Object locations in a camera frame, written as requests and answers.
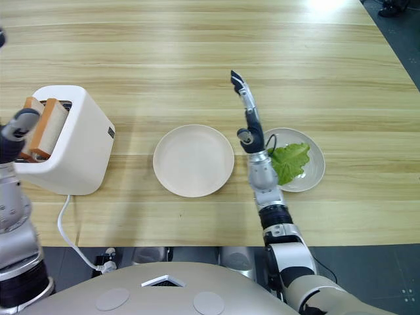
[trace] green lettuce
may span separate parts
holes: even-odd
[[[307,143],[292,143],[285,148],[276,148],[271,156],[273,168],[278,174],[278,184],[291,182],[297,175],[303,173],[302,166],[309,162]]]

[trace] wood grain surface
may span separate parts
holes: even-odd
[[[309,245],[420,242],[419,92],[358,0],[15,0],[0,21],[2,123],[36,89],[70,84],[115,124],[101,188],[66,215],[78,245],[263,244],[230,69],[265,130],[298,129],[324,151],[323,181],[285,195]],[[189,123],[218,129],[236,154],[230,180],[204,198],[166,191],[152,168],[159,139]],[[24,190],[42,244],[63,245],[65,197]]]

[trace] white plate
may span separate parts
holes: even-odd
[[[303,173],[296,176],[291,182],[281,186],[286,192],[304,192],[315,187],[324,176],[326,171],[326,162],[320,147],[304,133],[290,128],[276,128],[266,131],[264,137],[266,140],[275,134],[277,136],[277,148],[287,146],[291,143],[309,144],[308,151],[309,162],[303,166]],[[274,140],[268,144],[269,148],[274,145]]]
[[[153,168],[160,183],[183,197],[202,197],[220,189],[234,168],[228,139],[204,125],[185,125],[157,144]]]

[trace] toast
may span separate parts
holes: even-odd
[[[53,153],[68,111],[55,98],[49,98],[30,144],[30,151],[48,159]]]
[[[35,97],[32,96],[26,98],[24,108],[32,108],[33,110],[36,110],[40,116],[44,111],[44,105],[42,105]],[[36,162],[36,160],[32,158],[32,153],[30,151],[30,144],[34,133],[35,128],[33,128],[30,132],[27,133],[25,138],[25,146],[19,153],[20,158],[26,159],[29,162]]]

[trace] gray floor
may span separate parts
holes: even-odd
[[[378,0],[365,0],[364,6],[383,32],[405,69],[420,88],[420,11],[407,10],[397,18],[381,18]],[[412,0],[411,7],[420,9],[420,0]],[[91,270],[74,251],[63,247],[46,247],[47,268],[61,291],[88,280]],[[259,283],[264,285],[262,248],[254,248]],[[314,256],[328,265],[338,282],[347,291],[373,306],[400,315],[420,314],[420,245],[314,247]],[[84,248],[94,260],[103,248]],[[119,267],[129,266],[133,248],[117,248]],[[214,247],[176,247],[174,261],[217,262]],[[320,267],[324,276],[331,274]]]

